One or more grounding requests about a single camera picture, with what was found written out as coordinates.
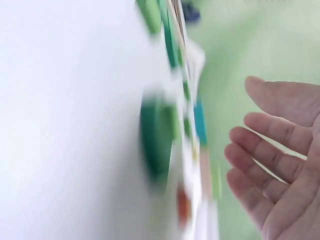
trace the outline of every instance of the green sticker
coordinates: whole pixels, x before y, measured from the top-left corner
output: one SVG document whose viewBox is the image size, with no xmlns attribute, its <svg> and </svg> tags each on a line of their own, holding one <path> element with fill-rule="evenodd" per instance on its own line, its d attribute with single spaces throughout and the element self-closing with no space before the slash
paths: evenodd
<svg viewBox="0 0 320 240">
<path fill-rule="evenodd" d="M 150 34 L 161 32 L 161 14 L 157 0 L 136 0 Z"/>
</svg>

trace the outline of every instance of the white surface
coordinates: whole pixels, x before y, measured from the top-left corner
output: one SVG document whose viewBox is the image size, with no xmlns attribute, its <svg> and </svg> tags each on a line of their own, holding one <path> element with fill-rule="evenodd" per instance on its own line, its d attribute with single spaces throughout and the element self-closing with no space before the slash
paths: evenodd
<svg viewBox="0 0 320 240">
<path fill-rule="evenodd" d="M 138 122 L 171 80 L 133 0 L 2 1 L 0 239 L 163 240 Z"/>
</svg>

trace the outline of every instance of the finger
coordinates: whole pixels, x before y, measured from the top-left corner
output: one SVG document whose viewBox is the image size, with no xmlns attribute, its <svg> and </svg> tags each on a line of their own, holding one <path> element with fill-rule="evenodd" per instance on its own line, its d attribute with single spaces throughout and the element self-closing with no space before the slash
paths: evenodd
<svg viewBox="0 0 320 240">
<path fill-rule="evenodd" d="M 243 127 L 233 128 L 230 131 L 230 139 L 272 173 L 289 184 L 297 179 L 304 167 L 305 161 L 303 159 L 283 153 L 268 141 Z"/>
<path fill-rule="evenodd" d="M 247 211 L 258 229 L 262 231 L 274 204 L 263 196 L 238 169 L 231 169 L 226 178 L 235 197 Z"/>
<path fill-rule="evenodd" d="M 312 128 L 300 126 L 265 113 L 251 112 L 247 114 L 244 117 L 244 124 L 255 132 L 305 156 L 308 154 L 313 140 Z"/>
<path fill-rule="evenodd" d="M 246 175 L 272 203 L 277 203 L 289 188 L 288 184 L 279 181 L 261 168 L 239 145 L 229 144 L 226 146 L 224 154 L 231 165 Z"/>
<path fill-rule="evenodd" d="M 255 76 L 245 80 L 245 89 L 266 113 L 312 127 L 320 113 L 320 86 L 300 82 L 270 82 Z"/>
</svg>

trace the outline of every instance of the green paper strip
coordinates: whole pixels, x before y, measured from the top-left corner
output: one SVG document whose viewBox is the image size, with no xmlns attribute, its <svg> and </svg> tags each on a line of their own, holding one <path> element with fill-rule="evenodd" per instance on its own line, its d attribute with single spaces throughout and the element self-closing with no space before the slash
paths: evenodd
<svg viewBox="0 0 320 240">
<path fill-rule="evenodd" d="M 168 10 L 166 11 L 168 25 L 164 24 L 164 39 L 166 52 L 168 55 L 169 63 L 172 69 L 175 69 L 178 64 L 178 46 L 175 38 L 175 29 L 172 24 L 172 20 Z"/>
<path fill-rule="evenodd" d="M 184 124 L 184 132 L 185 135 L 189 138 L 192 139 L 192 130 L 191 130 L 191 125 L 190 125 L 190 121 L 188 118 L 185 118 L 183 120 L 183 124 Z"/>
<path fill-rule="evenodd" d="M 190 88 L 189 88 L 189 83 L 187 80 L 183 81 L 183 93 L 184 93 L 184 97 L 185 99 L 190 102 L 191 100 L 191 93 L 190 93 Z"/>
</svg>

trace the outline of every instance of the palm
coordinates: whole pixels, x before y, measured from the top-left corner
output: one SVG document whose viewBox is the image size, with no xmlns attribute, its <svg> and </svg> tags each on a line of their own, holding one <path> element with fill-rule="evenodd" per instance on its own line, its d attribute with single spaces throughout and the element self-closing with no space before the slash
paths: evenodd
<svg viewBox="0 0 320 240">
<path fill-rule="evenodd" d="M 229 186 L 265 240 L 319 239 L 320 86 L 250 77 L 246 90 L 268 114 L 249 113 L 245 125 L 307 158 L 283 153 L 254 132 L 235 127 L 225 148 L 233 166 Z"/>
</svg>

